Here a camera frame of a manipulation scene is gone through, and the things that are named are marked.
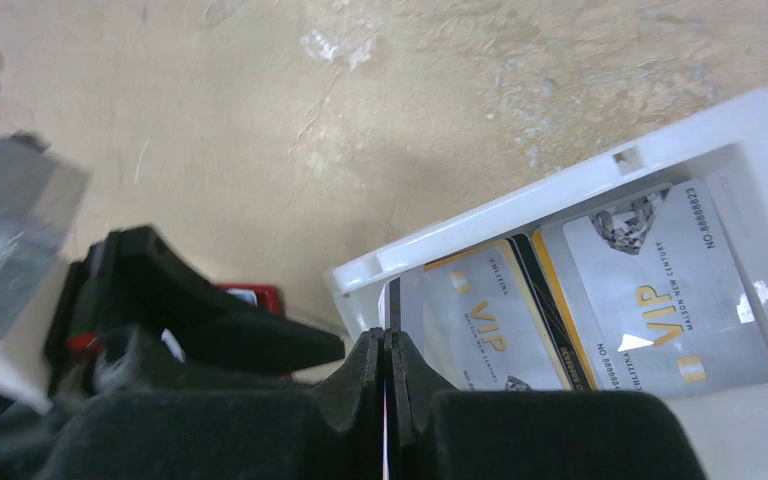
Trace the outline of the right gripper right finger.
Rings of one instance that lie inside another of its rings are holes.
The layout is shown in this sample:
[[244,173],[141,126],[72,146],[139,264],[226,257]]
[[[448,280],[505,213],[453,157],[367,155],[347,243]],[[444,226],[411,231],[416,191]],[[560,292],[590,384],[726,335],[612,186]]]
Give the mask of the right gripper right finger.
[[677,418],[642,393],[459,391],[410,337],[384,340],[393,479],[703,479]]

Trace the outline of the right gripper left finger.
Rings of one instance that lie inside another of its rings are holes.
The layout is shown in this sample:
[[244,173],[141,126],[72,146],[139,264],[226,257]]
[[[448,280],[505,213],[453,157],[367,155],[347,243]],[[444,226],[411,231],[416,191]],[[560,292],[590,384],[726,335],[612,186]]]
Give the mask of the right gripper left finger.
[[41,479],[379,479],[383,336],[308,389],[128,392],[70,420]]

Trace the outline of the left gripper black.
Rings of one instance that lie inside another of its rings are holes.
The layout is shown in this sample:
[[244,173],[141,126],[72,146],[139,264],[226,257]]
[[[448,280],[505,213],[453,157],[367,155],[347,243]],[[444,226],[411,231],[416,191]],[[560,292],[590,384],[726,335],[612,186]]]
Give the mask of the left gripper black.
[[55,394],[88,363],[96,391],[304,389],[298,371],[339,362],[344,340],[240,302],[151,225],[114,230],[70,264],[43,356]]

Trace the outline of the red card holder wallet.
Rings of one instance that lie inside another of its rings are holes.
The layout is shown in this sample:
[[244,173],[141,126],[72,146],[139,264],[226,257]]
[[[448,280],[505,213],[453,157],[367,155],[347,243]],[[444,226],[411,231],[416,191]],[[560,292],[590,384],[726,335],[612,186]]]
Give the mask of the red card holder wallet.
[[280,290],[274,285],[252,283],[219,283],[217,287],[253,306],[266,309],[276,315],[285,315],[285,305]]

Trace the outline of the white plastic card box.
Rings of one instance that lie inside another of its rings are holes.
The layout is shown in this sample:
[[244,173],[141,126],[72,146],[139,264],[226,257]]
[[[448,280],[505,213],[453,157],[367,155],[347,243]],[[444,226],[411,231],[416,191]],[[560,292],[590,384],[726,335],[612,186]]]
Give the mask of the white plastic card box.
[[458,387],[644,392],[714,479],[768,479],[768,89],[325,276]]

